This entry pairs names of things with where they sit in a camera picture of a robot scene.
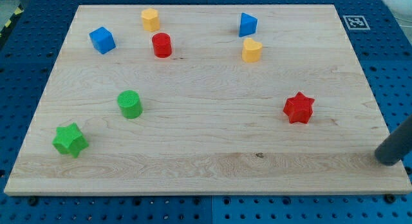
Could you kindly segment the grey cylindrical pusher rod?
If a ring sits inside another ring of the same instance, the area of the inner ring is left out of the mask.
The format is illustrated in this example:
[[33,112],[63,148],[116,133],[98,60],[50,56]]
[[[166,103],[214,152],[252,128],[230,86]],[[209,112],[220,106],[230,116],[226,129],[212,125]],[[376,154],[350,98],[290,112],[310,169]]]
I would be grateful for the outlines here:
[[411,152],[411,115],[375,150],[375,158],[387,166],[395,165]]

